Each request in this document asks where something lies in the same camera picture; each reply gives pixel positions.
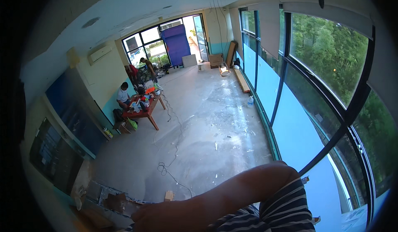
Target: glass door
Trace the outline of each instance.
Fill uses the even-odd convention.
[[[202,19],[200,15],[193,16],[193,23],[195,24],[195,32],[198,39],[198,46],[201,58],[205,61],[209,60],[206,47],[206,38],[203,31]]]

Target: hand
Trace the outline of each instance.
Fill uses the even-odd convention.
[[[194,199],[143,205],[131,219],[135,231],[203,231],[200,206]]]

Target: man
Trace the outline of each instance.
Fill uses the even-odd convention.
[[[137,79],[138,69],[135,68],[135,66],[133,66],[132,64],[130,64],[130,65],[125,65],[125,70],[127,75],[129,76],[132,85],[134,86],[135,91],[137,91],[139,83]]]
[[[145,59],[145,58],[141,58],[140,62],[141,63],[145,63],[147,65],[147,68],[149,69],[150,75],[151,75],[150,78],[151,78],[151,80],[153,82],[153,86],[155,87],[155,89],[163,90],[163,88],[158,84],[158,79],[156,78],[156,74],[155,74],[155,71],[153,70],[152,63],[149,60]]]
[[[126,231],[315,232],[300,176],[283,161],[244,171],[188,200],[143,205],[131,218],[135,224]]]
[[[116,101],[118,102],[119,106],[124,110],[127,110],[130,104],[130,96],[127,94],[128,87],[129,84],[127,82],[124,82],[117,91]]]

